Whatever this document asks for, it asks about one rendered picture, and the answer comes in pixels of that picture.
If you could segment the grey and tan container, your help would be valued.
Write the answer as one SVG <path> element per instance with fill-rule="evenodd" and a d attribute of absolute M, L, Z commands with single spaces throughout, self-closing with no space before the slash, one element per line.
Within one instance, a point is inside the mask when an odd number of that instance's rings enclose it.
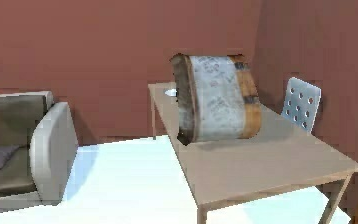
<path fill-rule="evenodd" d="M 178 53 L 170 63 L 182 144 L 248 139 L 259 132 L 261 104 L 244 55 Z"/>

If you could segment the white perforated chair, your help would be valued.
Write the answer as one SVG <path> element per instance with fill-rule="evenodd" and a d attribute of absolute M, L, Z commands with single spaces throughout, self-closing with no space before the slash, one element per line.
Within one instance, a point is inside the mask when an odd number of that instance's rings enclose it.
<path fill-rule="evenodd" d="M 308 133 L 312 132 L 321 89 L 296 77 L 288 80 L 281 115 Z"/>

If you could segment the grey and white sofa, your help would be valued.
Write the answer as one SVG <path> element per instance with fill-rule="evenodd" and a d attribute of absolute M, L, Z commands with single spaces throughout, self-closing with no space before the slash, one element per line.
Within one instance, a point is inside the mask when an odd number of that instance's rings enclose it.
<path fill-rule="evenodd" d="M 50 91 L 0 95 L 0 146 L 19 150 L 0 169 L 0 213 L 57 205 L 78 149 L 70 107 Z"/>

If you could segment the beige dining table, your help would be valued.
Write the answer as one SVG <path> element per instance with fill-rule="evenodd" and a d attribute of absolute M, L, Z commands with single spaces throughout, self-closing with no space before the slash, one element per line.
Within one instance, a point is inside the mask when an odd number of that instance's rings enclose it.
<path fill-rule="evenodd" d="M 209 211 L 311 186 L 333 183 L 318 224 L 329 224 L 358 163 L 262 108 L 262 127 L 250 139 L 191 143 L 177 140 L 178 106 L 166 94 L 175 84 L 150 84 L 151 114 L 159 115 L 197 205 L 197 224 Z"/>

